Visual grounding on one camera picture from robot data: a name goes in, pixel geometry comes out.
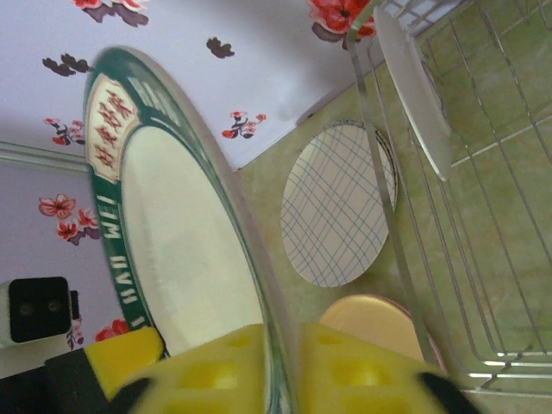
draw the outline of metal wire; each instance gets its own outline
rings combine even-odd
[[[435,174],[427,167],[428,162],[417,144],[417,138],[412,133],[412,127],[408,122],[405,131],[397,133],[397,131],[392,130],[389,121],[392,112],[389,104],[384,99],[386,91],[383,91],[380,74],[373,65],[372,42],[367,49],[368,62],[371,66],[375,98],[377,98],[376,102],[381,114],[371,105],[373,97],[367,91],[358,59],[359,52],[357,48],[359,46],[354,43],[354,40],[359,29],[373,13],[374,3],[368,5],[354,22],[348,34],[348,50],[354,66],[361,112],[367,130],[371,130],[370,125],[376,124],[377,120],[381,119],[389,137],[390,147],[405,196],[405,208],[411,221],[412,240],[419,247],[419,257],[415,262],[415,266],[418,266],[427,276],[429,296],[411,292],[415,290],[411,280],[411,257],[405,257],[405,242],[403,240],[407,235],[407,229],[397,226],[395,223],[396,216],[391,212],[386,214],[390,238],[397,256],[398,270],[401,279],[405,283],[407,304],[413,314],[413,322],[417,328],[422,350],[429,346],[426,341],[428,331],[426,327],[420,327],[419,325],[425,325],[424,318],[430,318],[436,321],[436,326],[432,326],[433,330],[442,333],[441,342],[448,351],[451,371],[461,378],[468,391],[498,395],[552,397],[550,391],[550,386],[552,386],[552,336],[547,335],[552,326],[542,325],[538,322],[542,310],[536,311],[535,307],[531,305],[531,300],[535,298],[533,298],[534,294],[531,293],[528,286],[530,280],[522,275],[522,272],[525,272],[526,269],[519,265],[519,247],[516,243],[512,243],[510,235],[510,230],[514,228],[523,229],[524,234],[532,235],[531,246],[539,249],[541,252],[539,257],[542,257],[534,265],[543,275],[543,278],[536,282],[542,284],[542,289],[546,292],[546,289],[550,288],[550,281],[547,276],[552,273],[552,253],[550,253],[550,245],[547,241],[549,231],[543,229],[543,224],[539,223],[537,212],[543,209],[542,204],[531,200],[530,194],[534,187],[527,186],[524,183],[519,169],[516,168],[505,146],[508,141],[520,137],[520,135],[532,133],[536,137],[535,142],[540,145],[541,151],[539,151],[539,154],[545,156],[548,161],[544,168],[550,168],[552,166],[548,144],[550,137],[543,132],[543,128],[547,122],[552,121],[552,113],[539,118],[535,110],[531,108],[525,90],[527,85],[524,85],[504,41],[506,34],[529,25],[542,24],[546,30],[550,31],[551,27],[547,15],[549,9],[547,9],[547,6],[552,3],[552,0],[535,0],[531,4],[524,0],[510,1],[513,2],[512,6],[519,16],[515,22],[511,22],[505,28],[499,29],[496,19],[493,18],[493,16],[500,16],[500,13],[503,13],[502,11],[486,9],[480,1],[474,1],[462,5],[462,10],[455,13],[454,17],[445,17],[446,23],[439,23],[441,27],[436,28],[423,41],[423,46],[428,52],[425,58],[432,63],[434,71],[431,73],[436,78],[439,87],[446,89],[449,86],[446,79],[452,71],[462,71],[467,77],[471,93],[476,102],[475,109],[485,120],[490,131],[487,138],[492,140],[491,143],[485,142],[486,145],[473,149],[473,144],[470,144],[469,139],[459,131],[455,131],[453,138],[461,144],[467,155],[460,157],[453,163],[451,178],[446,183],[437,179]],[[419,33],[420,25],[428,22],[432,23],[428,19],[429,16],[448,6],[444,1],[437,1],[424,13],[415,13],[413,9],[420,4],[418,0],[409,0],[406,3],[392,0],[387,4],[389,3],[397,9],[393,13],[396,18],[400,19],[407,15],[414,17],[414,20],[408,24],[408,31],[413,34]],[[477,47],[472,45],[473,50],[467,50],[462,45],[458,28],[458,19],[468,10],[472,13],[477,12],[477,15],[480,16],[481,21],[486,26],[490,38],[490,40],[481,40]],[[448,30],[450,34],[449,41],[451,41],[449,46],[451,50],[457,52],[458,57],[458,61],[448,68],[440,67],[435,50],[432,47],[432,41],[442,34],[443,30]],[[523,107],[524,116],[527,120],[527,124],[522,128],[510,132],[506,136],[500,136],[499,128],[495,125],[487,104],[485,104],[489,93],[488,88],[483,91],[478,85],[473,69],[473,59],[484,56],[484,53],[489,53],[492,50],[498,51],[502,59],[502,61],[496,62],[497,65],[503,65],[501,66],[503,68],[505,66],[506,73],[510,74],[511,82],[516,88],[518,102]],[[501,87],[502,85],[497,85],[494,89],[495,93],[500,93]],[[550,104],[552,108],[552,98],[547,101],[547,104]],[[410,145],[410,154],[413,157],[413,165],[417,167],[416,174],[412,172],[405,173],[399,151],[401,139],[406,139],[414,144]],[[368,140],[372,145],[371,141],[374,141],[374,138],[368,136]],[[501,165],[505,167],[504,175],[494,177],[492,185],[490,185],[486,172],[483,171],[482,164],[478,160],[482,154],[499,156]],[[538,154],[527,154],[527,156],[538,156]],[[463,174],[456,171],[460,166],[462,166]],[[409,162],[409,168],[413,168],[411,162]],[[505,207],[497,208],[496,196],[492,193],[492,189],[496,188],[497,185],[504,188],[505,191],[509,191],[508,194],[512,196],[512,203],[519,204],[518,214],[521,216],[515,223],[507,223],[506,225],[504,223]],[[538,188],[542,188],[545,194],[549,194],[552,190],[549,182],[537,182],[534,185],[540,185]],[[379,189],[385,191],[386,186],[383,186],[385,189],[379,183]],[[423,197],[411,192],[409,186],[416,186]],[[478,219],[485,217],[486,220],[482,225],[484,225],[485,230],[492,232],[492,239],[490,240],[494,240],[494,244],[491,241],[490,244],[494,249],[494,254],[489,254],[489,257],[485,257],[481,252],[478,252],[477,246],[482,243],[481,234],[474,235],[474,229],[470,228],[470,226],[473,227],[470,216],[466,216],[466,208],[472,206],[466,205],[466,199],[462,200],[462,197],[459,196],[462,189],[467,187],[472,189],[474,194],[478,194],[478,198],[469,200],[469,203],[477,206]],[[429,231],[427,229],[424,232],[421,230],[420,222],[420,212],[427,211],[427,209],[430,211],[432,228],[430,235],[428,235]],[[501,280],[490,279],[489,275],[486,274],[494,266],[494,263],[490,263],[489,260],[496,260],[497,257],[503,258],[503,260],[499,260],[499,264],[505,266],[504,277]],[[514,322],[509,320],[511,318],[501,316],[499,307],[493,303],[492,293],[496,292],[502,285],[510,295],[512,309],[517,310],[516,319],[524,321],[521,328],[524,332],[527,332],[525,338],[521,338],[519,332],[516,331],[519,328],[513,325]],[[432,298],[431,313],[427,310],[425,312],[420,311],[421,305],[418,298]],[[460,329],[464,333],[463,337],[465,339],[463,341],[458,341],[458,338],[453,337],[453,332],[460,331]],[[430,353],[428,349],[425,351],[423,352],[424,356]]]

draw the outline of dish rack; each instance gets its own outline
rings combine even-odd
[[[394,14],[411,16],[412,33],[447,4],[416,13],[419,1],[405,2],[393,2]],[[467,1],[417,37],[454,131],[446,182],[417,144],[386,65],[373,64],[377,41],[364,75],[355,39],[376,3],[354,22],[348,52],[424,358],[435,362],[431,333],[467,391],[552,397],[552,2]],[[371,125],[392,147],[396,213]]]

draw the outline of black electrical outlet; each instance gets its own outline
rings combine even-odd
[[[9,283],[9,332],[15,343],[65,334],[72,305],[65,278],[16,279]]]

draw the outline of red flower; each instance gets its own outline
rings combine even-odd
[[[92,213],[91,209],[78,209],[78,223],[82,227],[90,227],[91,229],[97,229],[97,218]]]
[[[122,4],[125,9],[129,9],[130,11],[134,11],[136,13],[146,9],[146,7],[142,4],[146,1],[147,0],[111,0],[112,3]]]
[[[58,145],[69,145],[69,140],[64,138],[63,136],[55,136],[52,138],[52,141],[54,141]]]
[[[105,341],[106,339],[113,338],[114,336],[123,335],[129,332],[129,326],[122,319],[116,319],[111,326],[106,326],[100,330],[96,336],[96,342]]]
[[[72,0],[80,9],[97,9],[102,5],[102,0]]]
[[[63,240],[69,240],[78,233],[77,222],[58,222],[58,236]]]
[[[54,125],[56,123],[60,123],[59,118],[45,118],[44,123],[47,125]]]
[[[338,35],[345,34],[354,19],[370,3],[370,0],[307,0],[312,11],[310,18],[326,30]],[[371,17],[359,31],[359,37],[375,36]]]
[[[57,216],[60,220],[65,220],[71,214],[77,201],[74,198],[68,198],[65,194],[58,194],[58,197],[39,198],[40,204],[38,210],[44,216]]]

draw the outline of plate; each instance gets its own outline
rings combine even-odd
[[[373,18],[381,50],[406,115],[431,166],[445,181],[449,179],[452,164],[452,131],[430,74],[423,68],[422,54],[416,41],[383,8],[376,7]]]
[[[391,149],[376,135],[394,207]],[[372,265],[388,229],[361,122],[332,124],[307,145],[285,184],[280,221],[290,262],[312,284],[345,285]]]
[[[410,314],[391,299],[353,295],[333,303],[319,321],[335,330],[356,336],[382,348],[423,361],[422,349]],[[440,368],[446,368],[437,345],[430,344]]]
[[[154,326],[170,356],[264,323],[267,411],[275,412],[289,375],[273,355],[294,352],[291,331],[279,327],[292,324],[215,138],[143,53],[106,49],[94,67],[85,93],[86,156],[130,329]]]

